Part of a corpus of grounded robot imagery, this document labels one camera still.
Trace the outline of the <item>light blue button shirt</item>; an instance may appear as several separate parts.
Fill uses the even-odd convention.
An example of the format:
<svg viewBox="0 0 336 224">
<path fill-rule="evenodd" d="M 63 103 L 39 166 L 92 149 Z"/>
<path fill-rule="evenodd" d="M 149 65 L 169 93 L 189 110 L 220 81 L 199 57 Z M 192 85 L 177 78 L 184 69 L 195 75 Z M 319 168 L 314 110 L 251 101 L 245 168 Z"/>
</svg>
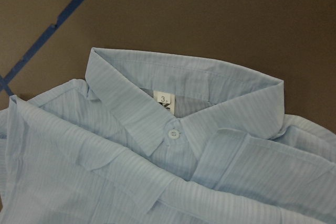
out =
<svg viewBox="0 0 336 224">
<path fill-rule="evenodd" d="M 1 223 L 335 223 L 335 134 L 283 81 L 92 48 L 84 79 L 1 111 Z"/>
</svg>

